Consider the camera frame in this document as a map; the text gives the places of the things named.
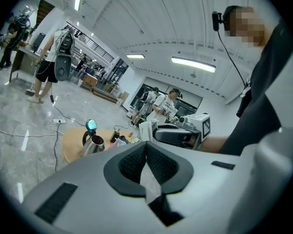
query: black shorts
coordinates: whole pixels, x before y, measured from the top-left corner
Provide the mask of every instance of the black shorts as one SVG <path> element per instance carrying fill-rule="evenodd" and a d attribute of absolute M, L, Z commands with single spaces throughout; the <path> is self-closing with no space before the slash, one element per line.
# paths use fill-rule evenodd
<path fill-rule="evenodd" d="M 55 62 L 43 60 L 37 71 L 36 78 L 42 82 L 45 82 L 45 80 L 48 78 L 49 82 L 57 83 L 58 80 L 55 77 L 54 64 Z"/>

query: kettle handle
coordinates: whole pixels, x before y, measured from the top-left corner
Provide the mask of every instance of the kettle handle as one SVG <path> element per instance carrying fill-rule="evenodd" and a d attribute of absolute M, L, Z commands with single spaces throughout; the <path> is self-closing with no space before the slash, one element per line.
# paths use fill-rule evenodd
<path fill-rule="evenodd" d="M 91 131 L 86 131 L 85 133 L 84 133 L 84 136 L 83 136 L 83 146 L 86 144 L 86 142 L 87 142 L 87 136 L 89 136 L 90 138 L 92 137 L 92 136 L 94 136 L 96 134 L 96 131 L 94 131 L 94 130 L 91 130 Z"/>

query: round tabletop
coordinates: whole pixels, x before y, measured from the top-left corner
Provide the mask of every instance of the round tabletop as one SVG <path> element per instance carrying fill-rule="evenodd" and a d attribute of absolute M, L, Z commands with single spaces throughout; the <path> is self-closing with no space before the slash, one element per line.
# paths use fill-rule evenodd
<path fill-rule="evenodd" d="M 63 156 L 68 163 L 77 160 L 82 155 L 83 149 L 83 136 L 87 131 L 85 127 L 76 127 L 69 129 L 63 136 Z M 97 130 L 97 135 L 104 140 L 105 150 L 109 148 L 112 144 L 110 139 L 114 133 L 114 130 Z M 119 131 L 120 136 L 124 135 L 126 139 L 131 142 L 134 139 L 134 136 L 129 137 L 129 132 Z"/>

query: railing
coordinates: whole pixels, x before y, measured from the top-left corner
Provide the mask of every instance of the railing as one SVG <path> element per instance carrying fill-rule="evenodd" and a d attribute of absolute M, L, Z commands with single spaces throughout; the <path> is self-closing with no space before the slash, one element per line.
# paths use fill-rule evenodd
<path fill-rule="evenodd" d="M 112 62 L 114 57 L 111 56 L 107 51 L 105 51 L 100 45 L 96 44 L 92 39 L 90 39 L 84 32 L 81 32 L 79 29 L 74 27 L 69 22 L 66 22 L 66 25 L 74 30 L 74 37 L 82 41 L 89 49 L 92 49 L 93 52 L 101 56 L 103 59 L 108 62 Z"/>

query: electric kettle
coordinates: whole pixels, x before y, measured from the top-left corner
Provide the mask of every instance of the electric kettle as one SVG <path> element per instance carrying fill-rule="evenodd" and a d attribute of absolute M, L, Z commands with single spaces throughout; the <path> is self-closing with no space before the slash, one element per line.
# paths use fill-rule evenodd
<path fill-rule="evenodd" d="M 104 140 L 100 136 L 96 135 L 97 123 L 94 120 L 89 119 L 86 122 L 86 129 L 88 131 L 85 132 L 83 136 L 84 147 L 82 149 L 82 156 L 103 151 L 105 149 Z"/>

